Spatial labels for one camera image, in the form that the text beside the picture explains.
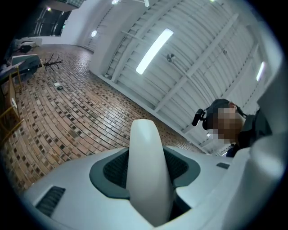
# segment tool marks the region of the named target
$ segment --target vent slot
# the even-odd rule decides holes
[[[176,178],[188,171],[188,164],[166,150],[164,150],[164,155],[170,179],[173,183]]]
[[[43,214],[51,217],[66,189],[53,186],[36,205]]]
[[[129,152],[121,154],[108,162],[103,169],[104,176],[110,182],[126,188]]]

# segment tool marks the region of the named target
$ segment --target window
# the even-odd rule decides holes
[[[22,25],[16,38],[35,36],[61,36],[71,11],[63,12],[56,9],[36,8]]]

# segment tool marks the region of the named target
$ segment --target ceiling light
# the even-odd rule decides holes
[[[96,34],[97,34],[97,31],[93,31],[93,32],[91,33],[91,36],[92,36],[92,37],[95,37]]]
[[[264,71],[264,67],[265,67],[265,62],[262,62],[262,63],[261,63],[261,66],[260,66],[260,69],[259,69],[259,72],[258,72],[257,77],[256,77],[256,80],[257,80],[257,81],[260,80],[261,75],[262,75],[262,73],[263,73],[263,71]]]
[[[146,7],[149,7],[149,6],[150,6],[149,0],[144,0],[144,3],[145,3],[145,6],[146,6]]]
[[[165,29],[162,34],[156,39],[156,41],[153,43],[153,45],[150,47],[148,52],[143,57],[142,61],[136,68],[136,72],[139,74],[143,74],[143,72],[146,70],[147,66],[150,64],[150,62],[153,60],[155,55],[158,53],[158,51],[161,49],[161,47],[167,42],[167,40],[172,36],[174,32]]]

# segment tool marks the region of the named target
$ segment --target white ceiling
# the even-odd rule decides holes
[[[83,42],[94,51],[90,70],[204,152],[220,153],[226,146],[208,139],[192,120],[216,98],[256,112],[264,90],[263,81],[256,81],[263,61],[258,41],[226,2],[151,0],[150,6],[105,1],[105,13],[90,23]],[[139,75],[136,67],[166,28],[173,36]],[[166,59],[171,53],[174,63]]]

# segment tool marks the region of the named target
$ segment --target ceiling beam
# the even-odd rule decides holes
[[[147,31],[152,27],[152,25],[159,20],[160,17],[162,17],[168,10],[170,10],[172,7],[174,7],[181,1],[182,0],[171,0],[164,7],[160,8],[160,10],[158,10],[152,17],[150,17],[148,21],[138,30],[135,36],[138,38],[142,38],[147,33]],[[118,81],[118,78],[124,68],[124,65],[126,64],[128,58],[130,57],[130,55],[132,54],[133,50],[136,48],[138,43],[139,43],[138,40],[133,39],[128,44],[112,75],[111,79],[112,82],[116,83]]]
[[[222,156],[225,152],[229,150],[230,144],[224,144],[221,148],[214,150],[211,154],[216,154]]]
[[[255,54],[257,53],[257,50],[259,48],[258,44],[253,45],[251,52],[249,54],[249,58],[248,61],[246,62],[245,66],[242,68],[242,70],[240,71],[238,77],[236,78],[236,80],[230,85],[230,87],[227,89],[227,91],[221,96],[221,98],[227,98],[232,92],[233,90],[236,88],[237,85],[240,84],[241,81],[243,81],[247,76],[249,76],[248,74],[246,74],[247,70],[249,69],[249,67],[251,66],[251,64],[253,63],[253,59],[255,57]],[[243,110],[245,110],[245,108],[248,106],[249,103],[251,103],[252,98],[248,101],[248,103],[243,107]],[[208,139],[205,142],[203,142],[202,144],[200,144],[201,147],[204,147],[208,144],[210,144],[211,142],[213,142],[214,139]]]
[[[246,105],[243,107],[243,111],[245,111],[247,108],[249,108],[250,104],[254,101],[258,101],[258,99],[261,97],[261,95],[265,91],[265,85],[264,81],[262,80],[261,82],[258,83],[258,85],[255,88],[255,91],[252,93],[251,97],[247,100]]]
[[[141,38],[139,38],[139,37],[137,37],[137,36],[135,36],[135,35],[133,35],[133,34],[127,33],[127,32],[125,32],[125,31],[121,31],[121,32],[122,32],[123,34],[126,34],[126,35],[130,36],[131,38],[138,39],[138,41],[143,42],[143,43],[145,43],[145,44],[147,44],[147,45],[152,45],[150,42],[144,41],[144,40],[142,40]]]
[[[250,68],[251,64],[253,63],[253,59],[255,54],[257,53],[257,50],[259,48],[258,44],[253,45],[248,61],[246,62],[246,64],[244,65],[244,67],[242,68],[242,70],[240,71],[239,75],[237,76],[237,78],[234,80],[234,82],[229,86],[229,88],[226,90],[226,92],[221,96],[221,98],[227,98],[232,91],[236,88],[237,85],[240,84],[241,81],[243,81],[245,79],[245,77],[248,76],[248,74],[246,74],[247,70]]]
[[[202,55],[197,59],[197,61],[191,66],[187,71],[186,76],[193,81],[192,75],[197,71],[197,69],[204,63],[206,58],[215,50],[216,46],[222,41],[224,36],[227,34],[229,29],[233,26],[233,23],[238,18],[238,14],[234,14],[232,18],[227,22],[224,28],[220,31],[217,37],[211,42],[209,47],[202,53]],[[190,124],[188,127],[182,130],[183,133],[187,133],[193,129],[193,125]]]
[[[179,79],[179,81],[173,86],[173,88],[159,102],[159,104],[155,108],[155,112],[158,112],[171,99],[171,97],[186,83],[188,78],[190,80],[193,80],[192,79],[193,74],[204,63],[207,57],[209,57],[209,55],[215,50],[216,46],[222,41],[224,36],[227,34],[228,30],[233,26],[233,23],[236,21],[237,17],[238,17],[238,14],[234,14],[231,17],[231,19],[227,22],[227,24],[220,31],[220,33],[216,36],[216,38],[211,42],[208,48],[200,55],[197,61],[187,70],[187,72]]]
[[[138,104],[139,106],[141,106],[143,109],[145,109],[147,112],[149,112],[150,114],[152,114],[153,116],[155,116],[156,118],[158,118],[160,121],[162,121],[164,124],[166,124],[167,126],[169,126],[170,128],[172,128],[174,131],[176,131],[177,133],[179,133],[181,136],[183,136],[184,138],[186,138],[188,141],[190,141],[193,145],[195,145],[197,148],[199,148],[200,150],[202,150],[204,153],[208,154],[208,152],[203,149],[196,141],[192,140],[189,135],[185,135],[181,132],[181,130],[174,126],[173,124],[171,124],[168,120],[166,120],[165,118],[163,118],[161,115],[159,115],[158,113],[156,113],[153,109],[151,109],[148,105],[146,105],[145,103],[143,103],[143,101],[139,100],[137,97],[135,97],[133,94],[131,94],[130,92],[126,91],[124,88],[122,88],[120,85],[111,82],[111,80],[105,78],[103,75],[98,75],[97,77],[99,77],[100,79],[102,79],[103,81],[105,81],[107,84],[111,85],[113,88],[115,88],[116,90],[118,90],[119,92],[121,92],[122,94],[124,94],[126,97],[128,97],[129,99],[131,99],[132,101],[134,101],[136,104]]]
[[[182,76],[180,80],[172,87],[172,89],[165,95],[165,97],[158,103],[155,108],[155,112],[158,112],[167,101],[171,99],[171,97],[186,83],[188,78],[186,76]]]
[[[210,144],[211,142],[213,142],[214,139],[209,138],[208,140],[204,141],[203,143],[200,144],[201,147],[205,147],[206,145]]]

